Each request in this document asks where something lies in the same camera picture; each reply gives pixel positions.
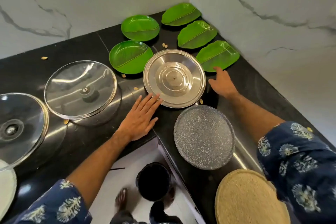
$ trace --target hand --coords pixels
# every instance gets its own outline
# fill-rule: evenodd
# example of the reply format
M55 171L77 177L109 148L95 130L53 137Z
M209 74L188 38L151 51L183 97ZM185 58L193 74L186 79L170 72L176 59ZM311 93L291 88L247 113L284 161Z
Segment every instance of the hand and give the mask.
M216 80L209 79L209 83L212 89L219 95L230 99L239 95L239 92L233 85L233 82L230 79L229 74L226 71L223 71L220 67L214 67L217 72Z
M126 115L117 131L125 135L130 141L135 141L148 134L159 119L151 120L156 109L161 105L162 99L158 100L159 94L151 99L153 94L149 94L141 101L138 97L132 109Z

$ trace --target black countertop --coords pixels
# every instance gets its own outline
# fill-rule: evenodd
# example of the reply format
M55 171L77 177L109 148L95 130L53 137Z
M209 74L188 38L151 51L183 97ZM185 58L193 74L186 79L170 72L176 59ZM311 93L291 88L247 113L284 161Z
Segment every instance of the black countertop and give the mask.
M163 50L162 43L168 48L177 47L177 36L183 27L168 27L161 25L162 13L152 15L160 24L159 35L147 42L153 53ZM41 47L15 56L0 60L0 94L8 92L23 92L43 99L44 86L48 78L61 66L77 60L95 60L109 64L109 50L116 44L127 40L120 30L120 25L106 28L87 35L72 38L57 44ZM213 40L223 40L219 35ZM196 56L199 49L184 50ZM228 72L239 90L246 98L261 107L273 112L285 120L295 120L304 126L311 127L330 147L333 146L288 102L286 101L243 57L229 67ZM125 79L115 71L118 81L118 91L107 111L78 123L69 123L66 136L60 149L39 168L25 170L15 168L18 186L14 201L5 215L3 222L11 223L19 213L25 210L33 201L42 195L58 179L69 175L87 156L102 145L118 128L137 97L145 95L142 75L127 76ZM232 110L225 100L218 98L210 87L202 96L204 104L222 111L231 121L237 138L243 142L243 149L255 159L256 146L246 136ZM237 159L215 171L205 171L187 163L178 153L173 138L174 123L183 109L171 109L160 106L155 114L159 120L153 130L142 139L131 142L122 152L124 156L150 141L156 135L166 151L178 175L186 186L198 211L207 223L216 223L214 213L214 198L221 179L230 171L241 168ZM106 118L106 113L112 118L103 124L96 124L100 117ZM244 158L244 153L236 147L237 155Z

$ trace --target dark pants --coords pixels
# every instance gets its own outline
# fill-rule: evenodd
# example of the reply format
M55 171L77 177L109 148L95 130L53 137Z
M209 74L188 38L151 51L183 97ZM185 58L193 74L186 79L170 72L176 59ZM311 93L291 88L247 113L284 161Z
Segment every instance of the dark pants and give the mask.
M155 202L152 205L149 213L149 221L150 224L158 224L158 223L175 223L175 224L183 224L177 216L169 216L164 212L164 205L162 201ZM136 222L133 219L132 214L128 210L122 210L117 212L110 224L122 224L123 222L134 223Z

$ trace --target person's left hand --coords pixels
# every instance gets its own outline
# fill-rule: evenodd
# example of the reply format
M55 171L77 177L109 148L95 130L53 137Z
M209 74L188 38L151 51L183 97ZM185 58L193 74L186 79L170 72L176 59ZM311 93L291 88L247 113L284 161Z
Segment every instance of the person's left hand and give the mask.
M151 120L156 109L161 105L159 94L151 99L152 93L141 101L139 96L130 112L127 114L117 131L125 135L130 141L135 141L148 134L158 117Z

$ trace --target green plate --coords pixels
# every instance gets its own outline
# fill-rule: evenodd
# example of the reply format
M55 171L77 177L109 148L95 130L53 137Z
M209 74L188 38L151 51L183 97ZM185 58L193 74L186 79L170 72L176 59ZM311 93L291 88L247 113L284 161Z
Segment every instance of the green plate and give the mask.
M153 56L151 48L139 41L124 41L110 51L113 68L124 74L137 74L144 71L147 61Z
M161 22L170 26L180 26L200 17L201 12L190 3L180 3L169 8L162 14Z
M239 58L239 53L225 41L215 41L202 48L196 59L202 65L204 71L214 72L213 67L225 69L231 66Z
M177 44L181 48L195 49L206 45L217 35L217 29L205 21L194 21L181 30Z
M145 15L134 15L123 21L121 31L124 36L135 41L148 41L160 31L156 20Z

